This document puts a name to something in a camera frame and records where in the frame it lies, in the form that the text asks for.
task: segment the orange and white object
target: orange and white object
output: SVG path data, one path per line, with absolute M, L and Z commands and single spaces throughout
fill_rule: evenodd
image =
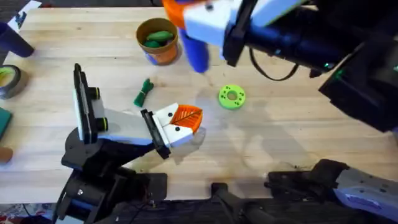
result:
M 154 113 L 153 119 L 167 147 L 179 146 L 193 138 L 203 111 L 196 106 L 174 103 Z

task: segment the cable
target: cable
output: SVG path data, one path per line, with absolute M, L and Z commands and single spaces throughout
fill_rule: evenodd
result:
M 69 176 L 69 178 L 68 178 L 68 180 L 67 180 L 67 183 L 65 184 L 65 186 L 63 186 L 63 189 L 62 189 L 62 191 L 61 191 L 61 194 L 60 194 L 60 196 L 59 196 L 59 198 L 58 198 L 58 200 L 57 200 L 57 203 L 55 204 L 55 208 L 54 208 L 54 211 L 53 211 L 53 214 L 52 214 L 52 224 L 55 224 L 55 222 L 56 222 L 57 219 L 58 219 L 58 214 L 57 214 L 58 207 L 59 207 L 59 205 L 60 205 L 60 203 L 61 203 L 61 201 L 62 201 L 62 199 L 63 199 L 63 196 L 64 196 L 65 193 L 66 193 L 67 185 L 68 185 L 69 181 L 70 181 L 70 180 L 72 179 L 72 177 L 74 177 L 74 176 L 75 176 L 75 170 L 73 170 L 72 173 L 70 174 L 70 176 Z
M 26 214 L 29 216 L 31 222 L 32 222 L 33 224 L 36 224 L 36 221 L 35 221 L 35 219 L 34 219 L 34 216 L 32 216 L 32 215 L 27 211 L 25 204 L 22 204 L 22 207 L 24 208 Z
M 136 217 L 138 216 L 138 214 L 140 214 L 140 212 L 142 211 L 142 209 L 145 207 L 145 204 L 141 206 L 141 208 L 139 208 L 139 210 L 136 212 L 136 214 L 131 218 L 129 224 L 132 224 L 132 222 L 136 219 Z
M 216 197 L 216 198 L 220 202 L 221 206 L 223 207 L 224 212 L 225 212 L 226 216 L 228 217 L 229 221 L 231 222 L 231 224 L 235 224 L 232 213 L 228 210 L 228 207 L 226 206 L 225 202 L 222 201 L 222 199 L 219 197 Z
M 256 70 L 261 74 L 261 75 L 264 75 L 266 78 L 268 78 L 268 79 L 270 79 L 270 80 L 272 80 L 272 81 L 285 81 L 285 80 L 288 80 L 289 78 L 291 78 L 293 75 L 294 75 L 294 73 L 296 73 L 296 71 L 297 71 L 297 69 L 299 68 L 299 64 L 295 64 L 294 66 L 293 66 L 293 68 L 292 68 L 292 70 L 289 72 L 289 74 L 287 74 L 285 77 L 283 77 L 283 78 L 280 78 L 280 79 L 276 79 L 276 78 L 272 78 L 272 77 L 270 77 L 270 76 L 268 76 L 267 75 L 267 73 L 259 66 L 259 64 L 257 63 L 257 61 L 256 61 L 256 58 L 254 57 L 254 54 L 253 54 L 253 49 L 252 48 L 250 48 L 249 49 L 249 55 L 250 55 L 250 61 L 251 61 L 251 63 L 253 64 L 253 66 L 254 66 L 254 68 L 256 68 Z
M 27 211 L 25 204 L 22 204 L 22 207 L 24 207 L 26 214 L 32 218 L 33 216 Z

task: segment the wooden table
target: wooden table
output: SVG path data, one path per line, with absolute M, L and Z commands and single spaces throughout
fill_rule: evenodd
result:
M 211 68 L 193 72 L 184 54 L 173 65 L 151 65 L 139 48 L 135 31 L 149 18 L 165 17 L 162 8 L 37 9 L 29 11 L 21 35 L 36 49 L 29 58 L 9 54 L 4 64 L 21 67 L 30 83 L 0 106 L 14 117 L 1 145 L 14 150 L 0 167 L 0 203 L 55 202 L 71 169 L 61 166 L 64 142 L 76 126 L 73 112 L 73 64 L 78 62 L 91 86 L 101 88 L 109 109 L 139 114 L 133 105 L 142 82 L 156 87 L 145 107 L 157 110 L 174 102 L 204 110 L 200 135 L 172 150 L 163 161 L 155 152 L 128 164 L 140 172 L 169 175 L 168 199 L 207 198 L 212 182 L 227 182 L 242 197 L 264 197 L 262 186 L 272 170 L 310 169 L 328 158 L 373 175 L 398 180 L 398 148 L 383 134 L 353 120 L 318 92 L 328 75 L 309 79 L 300 68 L 285 82 L 257 73 L 247 51 L 236 68 L 211 47 Z M 272 75 L 287 74 L 292 64 L 258 54 Z M 229 111 L 216 95 L 225 84 L 246 91 L 246 104 Z

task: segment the tape roll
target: tape roll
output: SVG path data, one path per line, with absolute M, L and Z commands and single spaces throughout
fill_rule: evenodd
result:
M 25 72 L 14 65 L 0 67 L 0 98 L 10 99 L 21 92 L 28 81 Z

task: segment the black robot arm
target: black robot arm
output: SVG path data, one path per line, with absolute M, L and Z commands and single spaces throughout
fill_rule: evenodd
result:
M 398 1 L 311 1 L 264 27 L 251 25 L 256 0 L 243 0 L 225 35 L 223 56 L 235 66 L 244 46 L 311 69 L 310 77 L 335 69 L 320 92 L 347 115 L 379 131 L 398 127 Z

